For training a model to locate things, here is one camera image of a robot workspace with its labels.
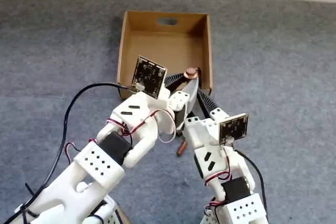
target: open cardboard box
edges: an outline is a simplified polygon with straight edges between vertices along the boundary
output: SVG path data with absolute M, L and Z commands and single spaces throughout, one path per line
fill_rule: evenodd
M 129 86 L 141 55 L 167 68 L 167 75 L 200 67 L 202 89 L 212 89 L 208 14 L 126 11 L 122 25 L 117 81 Z M 127 98 L 130 92 L 121 90 Z

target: screw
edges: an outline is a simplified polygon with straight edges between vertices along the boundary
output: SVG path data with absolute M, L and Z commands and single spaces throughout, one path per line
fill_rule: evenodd
M 184 72 L 184 77 L 188 79 L 195 79 L 197 77 L 197 68 L 188 68 Z

